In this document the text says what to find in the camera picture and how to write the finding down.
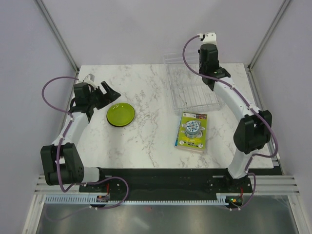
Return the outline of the lime green plate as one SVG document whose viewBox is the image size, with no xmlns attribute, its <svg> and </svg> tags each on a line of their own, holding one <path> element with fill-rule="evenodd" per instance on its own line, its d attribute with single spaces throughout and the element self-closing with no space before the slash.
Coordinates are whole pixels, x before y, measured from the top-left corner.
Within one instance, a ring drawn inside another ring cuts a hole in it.
<svg viewBox="0 0 312 234">
<path fill-rule="evenodd" d="M 135 116 L 135 110 L 132 105 L 128 103 L 117 103 L 109 108 L 107 111 L 107 115 L 134 115 Z"/>
</svg>

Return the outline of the yellow brown patterned plate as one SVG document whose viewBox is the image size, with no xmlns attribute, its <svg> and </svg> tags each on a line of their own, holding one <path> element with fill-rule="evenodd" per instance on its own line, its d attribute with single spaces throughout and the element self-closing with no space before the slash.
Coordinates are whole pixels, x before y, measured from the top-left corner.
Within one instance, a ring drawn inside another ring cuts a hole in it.
<svg viewBox="0 0 312 234">
<path fill-rule="evenodd" d="M 135 118 L 134 115 L 107 115 L 107 121 L 114 127 L 125 127 L 129 125 Z"/>
</svg>

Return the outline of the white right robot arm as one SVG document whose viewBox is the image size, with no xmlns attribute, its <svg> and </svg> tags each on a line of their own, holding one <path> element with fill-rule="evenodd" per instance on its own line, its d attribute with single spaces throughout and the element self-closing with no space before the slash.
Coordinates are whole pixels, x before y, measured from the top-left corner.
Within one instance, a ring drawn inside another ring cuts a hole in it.
<svg viewBox="0 0 312 234">
<path fill-rule="evenodd" d="M 268 127 L 272 125 L 272 114 L 253 106 L 235 88 L 230 73 L 219 65 L 215 44 L 202 44 L 198 53 L 202 81 L 224 101 L 238 121 L 233 136 L 236 152 L 227 168 L 229 176 L 223 179 L 224 188 L 234 192 L 241 186 L 240 179 L 246 176 L 253 156 L 271 139 Z"/>
</svg>

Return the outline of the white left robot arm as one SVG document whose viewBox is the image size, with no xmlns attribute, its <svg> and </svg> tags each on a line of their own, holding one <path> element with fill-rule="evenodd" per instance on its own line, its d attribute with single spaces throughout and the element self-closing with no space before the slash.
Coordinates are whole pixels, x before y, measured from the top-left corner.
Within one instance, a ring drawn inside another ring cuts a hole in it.
<svg viewBox="0 0 312 234">
<path fill-rule="evenodd" d="M 74 85 L 74 98 L 70 109 L 64 111 L 67 120 L 59 136 L 40 150 L 45 181 L 48 185 L 89 183 L 97 192 L 105 190 L 106 178 L 100 176 L 99 168 L 85 167 L 79 156 L 77 144 L 88 126 L 94 110 L 100 110 L 120 97 L 105 81 L 100 86 L 91 82 Z"/>
</svg>

